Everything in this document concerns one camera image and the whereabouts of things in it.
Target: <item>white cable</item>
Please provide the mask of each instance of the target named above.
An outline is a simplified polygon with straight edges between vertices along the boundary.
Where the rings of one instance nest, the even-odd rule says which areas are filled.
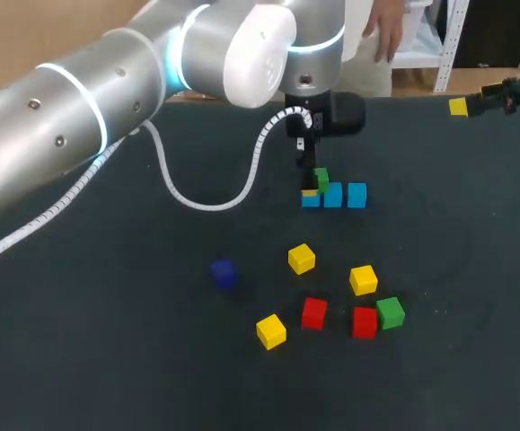
[[[76,184],[72,186],[72,188],[70,188],[70,190],[56,204],[50,207],[48,211],[42,213],[17,231],[0,240],[0,255],[10,249],[13,245],[22,241],[24,238],[38,231],[42,226],[52,221],[53,218],[64,211],[66,207],[74,201],[75,197],[78,196],[84,187],[86,187],[96,172],[98,172],[106,161],[114,154],[123,140],[124,139],[120,139],[116,144],[109,146],[102,154],[97,156]]]
[[[163,153],[163,144],[162,139],[160,138],[160,134],[158,133],[158,129],[155,128],[154,124],[152,124],[149,120],[144,123],[144,126],[148,129],[152,137],[154,138],[154,144],[156,147],[156,151],[158,153],[158,160],[160,161],[160,167],[162,169],[163,179],[168,187],[168,190],[172,193],[176,199],[178,199],[182,204],[187,207],[192,207],[201,211],[222,211],[225,209],[229,209],[235,207],[240,204],[250,193],[251,186],[256,177],[256,172],[258,170],[258,165],[260,163],[260,155],[261,148],[265,142],[266,137],[268,137],[269,132],[273,129],[276,124],[288,117],[290,115],[301,115],[304,121],[304,124],[307,128],[312,127],[312,116],[309,110],[301,107],[293,107],[286,108],[278,112],[275,116],[273,116],[268,123],[261,130],[260,135],[256,141],[256,145],[253,151],[253,157],[251,158],[251,168],[250,174],[248,175],[248,180],[243,186],[240,194],[231,200],[222,205],[202,205],[196,202],[192,202],[191,200],[186,199],[180,194],[180,192],[175,188],[172,182],[172,178],[170,177],[170,173],[168,172],[168,166],[166,165],[165,155]],[[135,135],[137,133],[137,129],[134,130],[130,135]],[[52,207],[50,207],[47,211],[36,217],[31,222],[25,224],[20,229],[15,232],[9,234],[4,239],[0,240],[0,255],[4,253],[6,250],[13,247],[18,242],[22,241],[24,238],[32,235],[36,231],[38,231],[41,227],[48,224],[52,221],[52,219],[56,218],[62,211],[64,211],[80,194],[80,192],[86,187],[86,185],[90,182],[92,177],[100,170],[100,168],[106,163],[106,161],[114,154],[114,152],[118,149],[119,145],[125,138],[120,139],[117,143],[109,146],[104,150],[103,153],[98,155],[96,159],[92,162],[90,167],[84,172],[84,174],[80,177],[80,179],[76,182],[74,186],[70,188],[70,190]]]
[[[268,137],[269,132],[273,129],[274,126],[276,126],[276,124],[279,121],[290,115],[301,115],[305,126],[307,128],[312,128],[312,116],[310,114],[310,111],[305,108],[294,106],[291,108],[286,108],[285,110],[281,110],[276,115],[274,115],[264,126],[264,128],[260,132],[260,135],[258,136],[255,148],[253,150],[253,157],[251,158],[250,174],[248,175],[248,180],[245,182],[242,191],[234,199],[220,205],[199,204],[182,196],[182,194],[173,185],[172,177],[170,176],[170,172],[168,171],[168,166],[166,164],[166,157],[163,152],[162,139],[160,138],[158,129],[155,128],[154,124],[152,124],[152,122],[150,121],[146,121],[144,123],[144,126],[150,132],[152,138],[154,139],[155,149],[158,153],[158,161],[160,162],[160,169],[162,170],[163,180],[166,183],[166,186],[168,187],[170,193],[172,193],[172,196],[174,196],[186,207],[194,208],[199,211],[224,211],[226,209],[233,208],[236,205],[240,204],[248,196],[248,193],[250,193],[251,190],[251,186],[253,186],[253,182],[256,178],[256,172],[260,163],[261,148],[263,147],[266,137]]]

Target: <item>toy block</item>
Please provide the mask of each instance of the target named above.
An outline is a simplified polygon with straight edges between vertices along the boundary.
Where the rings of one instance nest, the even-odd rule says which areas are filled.
[[[306,298],[302,312],[302,328],[322,330],[328,303],[322,299]]]
[[[256,323],[256,331],[267,350],[271,350],[286,341],[286,327],[279,321],[276,314]]]
[[[375,307],[379,314],[382,330],[390,330],[403,324],[405,311],[403,311],[400,301],[396,297],[377,301]]]
[[[299,276],[310,269],[315,268],[315,254],[307,244],[298,245],[287,253],[287,263]]]
[[[321,201],[319,193],[316,193],[315,196],[306,196],[302,193],[302,208],[318,208]]]
[[[349,283],[356,296],[372,294],[377,290],[377,277],[371,265],[351,269]]]
[[[313,170],[317,177],[318,190],[320,193],[327,193],[330,186],[330,176],[325,168],[316,168]]]
[[[363,182],[348,184],[348,208],[365,208],[367,203],[367,185]]]
[[[356,307],[353,310],[354,339],[374,339],[377,333],[377,310],[375,308]]]
[[[326,208],[341,208],[343,189],[340,182],[331,182],[327,193],[323,195],[323,206]]]
[[[229,289],[235,286],[237,281],[237,274],[235,266],[229,259],[218,260],[210,265],[212,274],[219,287]]]

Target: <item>black mat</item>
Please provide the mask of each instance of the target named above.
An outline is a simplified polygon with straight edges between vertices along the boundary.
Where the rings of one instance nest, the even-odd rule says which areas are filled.
[[[520,114],[446,104],[371,101],[361,135],[324,142],[332,180],[368,184],[365,211],[302,210],[282,128],[221,214],[177,203],[148,134],[130,138],[0,258],[0,430],[520,429]],[[234,196],[278,108],[167,105],[155,123],[179,190]],[[317,268],[298,277],[286,253],[302,242]],[[214,289],[216,258],[235,261],[237,294]],[[380,286],[361,303],[397,295],[407,320],[364,342],[346,311],[349,269],[368,263]],[[330,298],[323,333],[299,330],[308,292]],[[268,352],[255,323],[273,312],[288,341]]]

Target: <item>cyan cube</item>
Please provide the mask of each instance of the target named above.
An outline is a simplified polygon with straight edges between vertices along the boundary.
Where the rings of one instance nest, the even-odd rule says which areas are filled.
[[[322,202],[322,198],[318,193],[315,196],[302,195],[302,208],[318,208]]]
[[[343,188],[340,182],[331,182],[328,192],[323,195],[323,206],[325,208],[341,208],[343,201]]]
[[[365,208],[367,203],[367,185],[364,182],[348,184],[348,208]]]
[[[229,259],[217,260],[210,266],[218,287],[231,289],[237,281],[235,266]]]

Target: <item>wall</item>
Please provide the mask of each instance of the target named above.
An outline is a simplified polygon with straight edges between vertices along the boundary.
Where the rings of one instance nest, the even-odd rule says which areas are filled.
[[[146,0],[0,0],[0,87],[126,23]]]

